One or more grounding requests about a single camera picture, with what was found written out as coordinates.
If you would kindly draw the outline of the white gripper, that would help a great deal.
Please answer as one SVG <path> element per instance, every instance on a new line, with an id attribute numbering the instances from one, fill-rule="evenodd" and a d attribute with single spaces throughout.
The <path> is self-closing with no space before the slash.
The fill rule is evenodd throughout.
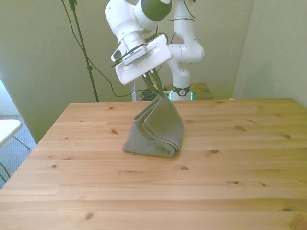
<path id="1" fill-rule="evenodd" d="M 173 58 L 172 51 L 167 44 L 167 36 L 159 35 L 156 39 L 145 46 L 137 48 L 128 54 L 123 60 L 115 66 L 115 71 L 121 84 L 127 85 L 138 77 L 143 75 L 143 81 L 153 95 L 164 97 L 164 91 L 161 79 L 157 70 L 159 65 Z M 154 79 L 157 89 L 152 84 L 150 75 Z"/>

